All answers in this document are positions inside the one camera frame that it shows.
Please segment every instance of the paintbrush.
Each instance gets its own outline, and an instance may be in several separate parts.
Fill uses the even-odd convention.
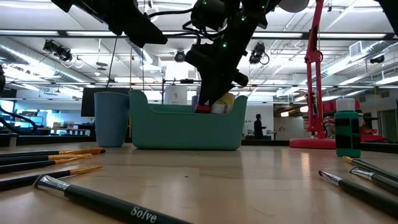
[[[105,149],[99,147],[94,149],[77,149],[77,150],[61,150],[61,151],[40,151],[40,152],[18,152],[9,154],[0,154],[0,158],[22,157],[22,156],[49,156],[60,154],[87,154],[98,155],[105,153]]]
[[[349,172],[351,174],[364,177],[370,180],[372,183],[376,184],[377,186],[381,187],[382,189],[387,190],[395,195],[398,195],[398,183],[393,180],[385,178],[382,175],[366,171],[359,167],[353,167],[351,170],[349,170]]]
[[[391,198],[387,198],[378,192],[363,187],[352,181],[342,179],[336,175],[329,174],[324,171],[318,171],[319,175],[330,183],[338,186],[350,195],[372,205],[379,210],[388,213],[389,215],[398,218],[398,202]]]
[[[398,182],[398,175],[393,173],[393,172],[391,172],[391,171],[382,169],[380,167],[376,167],[376,166],[374,166],[372,164],[368,164],[367,162],[364,162],[364,161],[362,161],[360,159],[353,159],[353,158],[350,158],[348,156],[343,156],[343,159],[344,159],[344,161],[348,162],[349,164],[356,165],[356,166],[358,166],[358,167],[360,167],[362,169],[365,169],[367,171],[371,171],[373,173],[382,175],[383,177],[386,177],[386,178],[388,178],[390,180]]]
[[[78,174],[86,174],[88,172],[102,169],[102,168],[103,168],[103,166],[93,166],[93,167],[86,167],[86,168],[81,168],[81,169],[72,169],[72,170],[53,172],[53,173],[49,173],[49,174],[45,174],[45,175],[49,175],[54,178],[61,178],[61,177],[68,177],[68,176],[72,176],[72,175],[78,175]],[[25,187],[25,186],[32,185],[39,176],[40,175],[32,175],[32,176],[28,176],[28,177],[20,177],[20,178],[0,181],[0,192],[5,191],[5,190],[11,190],[11,189],[19,188],[19,187]]]
[[[91,154],[85,154],[86,158],[92,158],[93,155]],[[11,165],[5,165],[5,166],[0,166],[0,174],[7,174],[10,172],[17,172],[17,171],[23,171],[23,170],[31,170],[31,169],[38,169],[41,167],[47,167],[47,166],[54,166],[54,165],[60,165],[60,164],[65,164],[68,162],[76,161],[78,159],[85,159],[84,157],[74,157],[70,159],[58,159],[54,161],[41,161],[41,162],[26,162],[23,164],[11,164]]]
[[[10,164],[20,164],[25,162],[40,162],[40,161],[51,161],[57,159],[70,159],[74,157],[84,157],[85,159],[87,159],[88,155],[64,154],[64,155],[51,155],[51,156],[24,156],[24,157],[0,158],[0,166],[10,165]]]
[[[100,214],[117,218],[124,223],[189,224],[189,222],[178,218],[94,190],[68,184],[47,175],[40,175],[35,181],[34,187],[50,190],[55,194],[69,198],[72,202],[78,203]]]

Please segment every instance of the teal storage basket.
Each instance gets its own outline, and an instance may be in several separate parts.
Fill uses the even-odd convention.
[[[195,114],[190,105],[148,104],[129,92],[132,143],[139,149],[236,150],[241,146],[246,96],[228,114]]]

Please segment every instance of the wooden tabletop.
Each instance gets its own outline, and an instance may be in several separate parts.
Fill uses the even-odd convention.
[[[0,153],[95,147],[95,142],[0,148]],[[398,172],[398,155],[363,152],[362,159]],[[72,164],[34,170],[104,165],[103,170],[63,180],[192,223],[397,223],[319,178],[318,170],[375,187],[348,173],[333,150],[244,146],[238,151],[142,151],[127,144]],[[6,174],[18,177],[33,172]],[[112,224],[112,218],[32,187],[0,193],[2,224]]]

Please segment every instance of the black monitor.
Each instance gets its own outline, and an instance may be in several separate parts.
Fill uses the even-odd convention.
[[[82,117],[94,117],[94,94],[98,92],[109,91],[113,93],[128,94],[129,88],[84,88],[83,99],[81,101],[81,115]]]

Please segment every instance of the blue cup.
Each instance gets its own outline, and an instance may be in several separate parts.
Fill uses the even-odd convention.
[[[95,136],[100,147],[121,147],[129,121],[129,95],[99,92],[94,94]]]

